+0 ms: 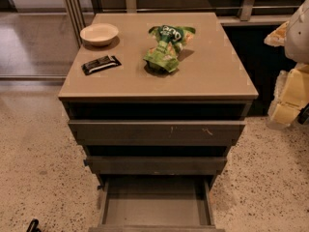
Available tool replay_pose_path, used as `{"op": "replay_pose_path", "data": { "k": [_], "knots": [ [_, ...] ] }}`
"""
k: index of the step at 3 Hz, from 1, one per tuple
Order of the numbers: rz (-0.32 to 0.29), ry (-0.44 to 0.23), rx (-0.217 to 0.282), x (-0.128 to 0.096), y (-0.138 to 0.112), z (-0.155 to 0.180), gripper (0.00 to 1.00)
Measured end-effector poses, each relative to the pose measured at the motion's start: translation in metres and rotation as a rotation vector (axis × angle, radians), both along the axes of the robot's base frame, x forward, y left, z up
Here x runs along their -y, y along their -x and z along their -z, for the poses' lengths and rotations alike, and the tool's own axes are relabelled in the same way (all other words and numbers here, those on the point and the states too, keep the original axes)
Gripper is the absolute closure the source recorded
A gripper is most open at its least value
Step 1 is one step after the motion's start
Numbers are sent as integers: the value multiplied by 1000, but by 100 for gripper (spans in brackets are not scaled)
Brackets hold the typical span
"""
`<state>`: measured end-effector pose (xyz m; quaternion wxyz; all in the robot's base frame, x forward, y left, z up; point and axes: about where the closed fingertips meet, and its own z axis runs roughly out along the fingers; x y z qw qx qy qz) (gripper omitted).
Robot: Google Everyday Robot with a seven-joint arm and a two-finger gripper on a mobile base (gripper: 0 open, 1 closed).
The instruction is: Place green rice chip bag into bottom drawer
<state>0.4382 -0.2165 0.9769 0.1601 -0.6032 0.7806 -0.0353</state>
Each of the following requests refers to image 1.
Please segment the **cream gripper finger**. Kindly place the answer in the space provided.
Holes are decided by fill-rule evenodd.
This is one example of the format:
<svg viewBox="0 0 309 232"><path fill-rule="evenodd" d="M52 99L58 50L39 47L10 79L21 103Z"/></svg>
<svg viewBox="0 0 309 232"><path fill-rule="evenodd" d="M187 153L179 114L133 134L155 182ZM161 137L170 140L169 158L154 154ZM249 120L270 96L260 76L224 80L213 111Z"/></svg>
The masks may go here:
<svg viewBox="0 0 309 232"><path fill-rule="evenodd" d="M269 108L270 120L285 126L289 126L298 114L299 110L280 103L272 103Z"/></svg>
<svg viewBox="0 0 309 232"><path fill-rule="evenodd" d="M286 21L268 34L264 39L264 43L274 47L284 46L288 24L289 22Z"/></svg>

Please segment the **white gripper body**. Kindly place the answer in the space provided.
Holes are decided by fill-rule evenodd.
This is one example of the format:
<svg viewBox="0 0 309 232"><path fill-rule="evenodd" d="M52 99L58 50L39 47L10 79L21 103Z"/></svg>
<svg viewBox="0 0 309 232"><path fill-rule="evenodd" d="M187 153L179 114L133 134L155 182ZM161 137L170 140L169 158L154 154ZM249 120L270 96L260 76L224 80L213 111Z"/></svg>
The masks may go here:
<svg viewBox="0 0 309 232"><path fill-rule="evenodd" d="M274 99L300 111L309 103L309 65L296 64L289 72L281 71L277 76Z"/></svg>

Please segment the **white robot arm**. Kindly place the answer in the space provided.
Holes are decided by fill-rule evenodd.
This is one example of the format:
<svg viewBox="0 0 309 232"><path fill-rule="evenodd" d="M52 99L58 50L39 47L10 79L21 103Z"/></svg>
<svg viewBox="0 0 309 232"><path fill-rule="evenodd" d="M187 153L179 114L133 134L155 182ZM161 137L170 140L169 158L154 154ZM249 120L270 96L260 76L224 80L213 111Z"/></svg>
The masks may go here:
<svg viewBox="0 0 309 232"><path fill-rule="evenodd" d="M287 58L296 62L290 71L277 76L274 99L267 125L282 130L293 122L309 124L309 0L291 18L272 31L264 40L270 46L283 46Z"/></svg>

